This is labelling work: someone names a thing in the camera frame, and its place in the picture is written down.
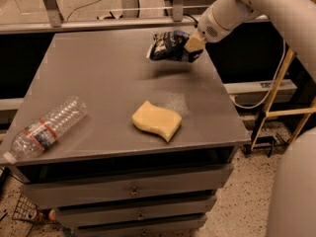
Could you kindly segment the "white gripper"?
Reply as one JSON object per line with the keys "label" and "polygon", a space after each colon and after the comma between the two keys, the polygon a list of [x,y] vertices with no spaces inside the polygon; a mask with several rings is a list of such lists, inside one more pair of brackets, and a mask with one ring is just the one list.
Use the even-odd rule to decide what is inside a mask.
{"label": "white gripper", "polygon": [[207,42],[220,42],[239,25],[261,15],[241,0],[216,0],[200,17],[184,45],[187,52],[203,50]]}

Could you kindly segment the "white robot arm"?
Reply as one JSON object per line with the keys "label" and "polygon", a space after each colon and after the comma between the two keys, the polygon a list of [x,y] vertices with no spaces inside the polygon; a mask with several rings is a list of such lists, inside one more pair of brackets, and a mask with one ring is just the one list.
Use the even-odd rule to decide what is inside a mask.
{"label": "white robot arm", "polygon": [[[189,52],[218,42],[265,15],[316,80],[316,4],[311,0],[216,0],[185,45]],[[289,144],[273,186],[266,237],[316,237],[316,128]]]}

